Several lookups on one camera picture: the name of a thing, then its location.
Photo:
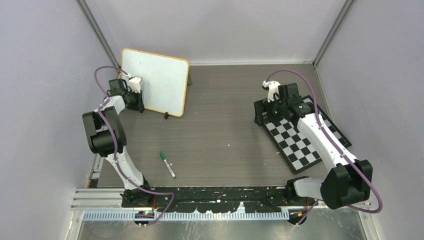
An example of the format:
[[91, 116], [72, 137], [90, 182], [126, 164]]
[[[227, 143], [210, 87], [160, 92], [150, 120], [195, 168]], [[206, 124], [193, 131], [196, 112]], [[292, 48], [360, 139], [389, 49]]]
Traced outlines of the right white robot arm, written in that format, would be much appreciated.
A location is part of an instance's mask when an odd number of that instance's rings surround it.
[[265, 129], [290, 169], [299, 174], [321, 161], [324, 179], [298, 176], [286, 184], [285, 198], [299, 205], [305, 198], [338, 209], [370, 198], [373, 168], [347, 150], [343, 136], [312, 101], [305, 101], [295, 83], [264, 81], [267, 97], [254, 103], [254, 122]]

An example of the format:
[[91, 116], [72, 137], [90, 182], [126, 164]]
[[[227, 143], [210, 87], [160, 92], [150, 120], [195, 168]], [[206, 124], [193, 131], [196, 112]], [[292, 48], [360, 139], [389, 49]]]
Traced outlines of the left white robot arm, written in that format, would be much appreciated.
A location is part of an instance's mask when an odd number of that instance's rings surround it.
[[84, 113], [82, 121], [90, 150], [108, 161], [122, 180], [123, 200], [148, 207], [153, 202], [153, 193], [127, 151], [127, 137], [119, 117], [124, 110], [144, 112], [141, 83], [140, 77], [110, 80], [103, 103], [96, 110]]

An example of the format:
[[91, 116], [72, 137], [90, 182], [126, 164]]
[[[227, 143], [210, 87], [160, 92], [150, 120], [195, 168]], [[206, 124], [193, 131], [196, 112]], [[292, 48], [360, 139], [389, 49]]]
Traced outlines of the green whiteboard marker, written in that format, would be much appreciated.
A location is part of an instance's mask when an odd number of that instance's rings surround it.
[[165, 165], [166, 165], [169, 173], [171, 174], [172, 178], [173, 179], [176, 179], [177, 177], [176, 177], [176, 175], [175, 175], [175, 173], [174, 173], [174, 171], [173, 171], [173, 169], [171, 167], [171, 164], [168, 162], [165, 154], [163, 152], [160, 152], [159, 155], [160, 155], [161, 159], [163, 160], [163, 162], [165, 163]]

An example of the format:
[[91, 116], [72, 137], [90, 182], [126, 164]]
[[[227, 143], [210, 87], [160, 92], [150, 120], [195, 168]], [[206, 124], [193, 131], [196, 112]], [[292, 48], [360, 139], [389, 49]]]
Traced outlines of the yellow framed whiteboard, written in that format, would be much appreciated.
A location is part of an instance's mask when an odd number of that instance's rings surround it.
[[140, 77], [145, 109], [181, 117], [189, 80], [188, 60], [131, 48], [121, 51], [121, 69]]

